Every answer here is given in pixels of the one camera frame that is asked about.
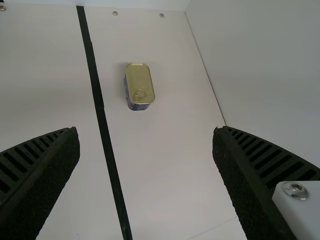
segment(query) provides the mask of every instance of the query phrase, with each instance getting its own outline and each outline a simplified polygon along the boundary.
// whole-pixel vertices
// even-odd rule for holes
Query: black tape line
[[[106,113],[104,108],[104,100],[103,100],[100,82],[99,82],[94,49],[90,39],[86,13],[83,6],[77,6],[76,10],[78,13],[82,39],[83,39],[83,44],[84,44],[84,49],[86,54],[86,60],[88,64],[89,74],[90,74],[96,117],[98,120],[105,161],[108,168],[108,173],[110,177],[113,197],[115,201],[116,211],[118,213],[122,236],[124,240],[132,240],[133,238],[132,238],[128,213],[126,209],[125,199],[121,189],[114,151],[112,149],[112,143],[110,139],[108,123],[107,123],[107,118],[106,118]]]

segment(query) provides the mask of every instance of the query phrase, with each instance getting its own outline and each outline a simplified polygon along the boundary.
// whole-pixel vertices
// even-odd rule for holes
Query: screw head
[[[282,189],[286,194],[295,199],[306,200],[309,197],[307,189],[298,182],[287,181],[282,185]]]

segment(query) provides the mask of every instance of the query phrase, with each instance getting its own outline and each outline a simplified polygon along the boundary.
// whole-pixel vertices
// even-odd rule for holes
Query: gold can lid
[[[155,100],[149,67],[143,63],[126,66],[125,76],[130,100],[135,104],[150,104]]]

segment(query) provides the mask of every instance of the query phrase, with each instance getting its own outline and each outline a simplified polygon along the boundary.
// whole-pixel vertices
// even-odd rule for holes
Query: tin can
[[[126,66],[124,86],[128,107],[133,111],[146,110],[155,100],[150,70],[143,63]]]

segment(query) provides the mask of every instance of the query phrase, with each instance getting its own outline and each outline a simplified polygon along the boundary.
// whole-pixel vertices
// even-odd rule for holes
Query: white panel
[[[75,126],[80,161],[37,240],[122,240],[74,6],[0,12],[0,151]]]
[[[5,0],[5,2],[184,11],[190,0]]]
[[[320,167],[320,1],[192,0],[186,15],[226,124]]]
[[[212,158],[223,126],[183,12],[86,7],[133,239],[186,240],[236,216]],[[155,101],[128,108],[128,63],[150,67]]]
[[[298,181],[309,192],[306,200],[295,199],[283,190],[279,182],[272,200],[297,240],[318,240],[320,236],[320,181]]]
[[[190,240],[247,240],[237,217]]]

